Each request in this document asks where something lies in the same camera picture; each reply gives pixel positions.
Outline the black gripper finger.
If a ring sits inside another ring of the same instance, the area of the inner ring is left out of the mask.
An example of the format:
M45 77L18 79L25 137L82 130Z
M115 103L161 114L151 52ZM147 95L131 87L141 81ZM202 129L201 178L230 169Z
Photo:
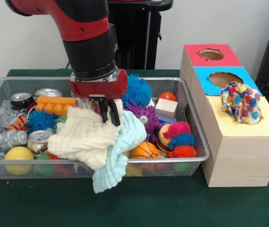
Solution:
M105 98L100 99L100 115L105 123L108 120L108 102Z
M108 106L110 107L110 118L111 118L111 122L115 126L120 126L121 122L120 122L120 118L119 118L119 114L118 114L117 105L114 102L114 100L109 100Z

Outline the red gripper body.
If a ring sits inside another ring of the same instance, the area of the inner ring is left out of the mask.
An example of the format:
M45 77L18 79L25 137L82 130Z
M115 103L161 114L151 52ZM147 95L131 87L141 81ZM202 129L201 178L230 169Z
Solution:
M110 76L93 81L80 81L74 73L70 78L72 93L79 98L121 99L127 91L127 72L116 69Z

